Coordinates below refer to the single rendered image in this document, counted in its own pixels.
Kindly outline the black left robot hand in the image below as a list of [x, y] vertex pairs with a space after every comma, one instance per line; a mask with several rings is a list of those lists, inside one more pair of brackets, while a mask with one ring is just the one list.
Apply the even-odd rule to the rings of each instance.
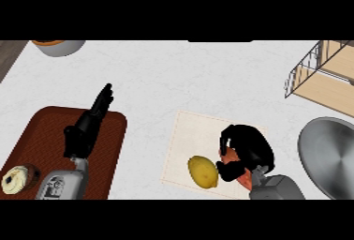
[[98, 141], [101, 123], [112, 101], [114, 91], [109, 83], [99, 92], [92, 109], [83, 113], [77, 123], [64, 129], [64, 156], [67, 158], [89, 158]]

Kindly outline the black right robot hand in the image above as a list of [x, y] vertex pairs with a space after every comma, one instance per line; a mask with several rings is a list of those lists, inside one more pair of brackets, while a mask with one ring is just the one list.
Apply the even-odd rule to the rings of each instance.
[[220, 155], [226, 154], [227, 148], [236, 151], [241, 163], [249, 171], [258, 166], [267, 166], [267, 172], [275, 169], [273, 148], [255, 127], [248, 125], [227, 126], [220, 136]]

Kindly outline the orange sweet potato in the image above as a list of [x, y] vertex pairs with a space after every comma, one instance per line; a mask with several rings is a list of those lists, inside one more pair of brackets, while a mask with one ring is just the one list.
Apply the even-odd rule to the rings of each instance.
[[232, 148], [227, 148], [227, 152], [226, 154], [220, 155], [220, 158], [221, 160], [216, 163], [216, 165], [221, 179], [226, 182], [232, 182], [233, 180], [236, 180], [242, 187], [251, 190], [252, 174], [241, 163], [236, 151]]

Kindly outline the beige placemat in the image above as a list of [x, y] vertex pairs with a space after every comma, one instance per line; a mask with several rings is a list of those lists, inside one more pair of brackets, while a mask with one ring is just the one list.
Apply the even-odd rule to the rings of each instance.
[[236, 180], [230, 183], [219, 180], [217, 187], [201, 188], [189, 174], [189, 159], [193, 156], [207, 157], [213, 162], [220, 159], [221, 131], [229, 125], [238, 124], [245, 125], [245, 122], [230, 121], [195, 112], [177, 112], [161, 177], [164, 184], [221, 199], [249, 199], [249, 190]]

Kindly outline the brown tray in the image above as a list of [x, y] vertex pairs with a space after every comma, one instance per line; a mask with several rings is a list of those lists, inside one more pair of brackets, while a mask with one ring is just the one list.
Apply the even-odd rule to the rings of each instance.
[[[22, 192], [8, 195], [2, 189], [2, 178], [12, 167], [33, 164], [40, 170], [39, 181], [53, 170], [72, 170], [74, 162], [64, 157], [64, 129], [71, 126], [84, 110], [46, 107], [34, 115], [22, 132], [16, 146], [0, 170], [0, 200], [33, 200], [40, 184]], [[89, 157], [89, 184], [84, 200], [106, 200], [117, 169], [127, 120], [120, 112], [108, 112], [102, 120], [99, 137]]]

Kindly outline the yellow lemon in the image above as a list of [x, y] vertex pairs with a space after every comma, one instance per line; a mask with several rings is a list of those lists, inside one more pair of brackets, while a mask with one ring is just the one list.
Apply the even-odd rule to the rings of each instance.
[[207, 157], [193, 156], [188, 161], [188, 170], [192, 180], [201, 188], [217, 187], [219, 171]]

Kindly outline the frosted cupcake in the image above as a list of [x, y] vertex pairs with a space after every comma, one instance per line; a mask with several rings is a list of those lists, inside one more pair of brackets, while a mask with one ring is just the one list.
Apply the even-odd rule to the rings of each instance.
[[2, 189], [8, 195], [18, 194], [19, 192], [31, 189], [40, 178], [40, 170], [37, 167], [27, 163], [9, 169], [2, 179]]

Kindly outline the grey bowl with orange contents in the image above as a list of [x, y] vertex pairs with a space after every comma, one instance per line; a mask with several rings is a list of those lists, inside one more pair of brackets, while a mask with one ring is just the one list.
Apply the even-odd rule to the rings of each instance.
[[84, 43], [84, 40], [33, 41], [33, 44], [39, 48], [39, 50], [52, 57], [62, 57], [75, 53], [83, 47]]

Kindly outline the dark wooden panel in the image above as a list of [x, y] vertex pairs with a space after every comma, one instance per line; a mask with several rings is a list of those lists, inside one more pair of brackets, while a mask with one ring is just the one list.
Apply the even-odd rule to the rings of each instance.
[[28, 40], [0, 40], [0, 82], [5, 80], [27, 44]]

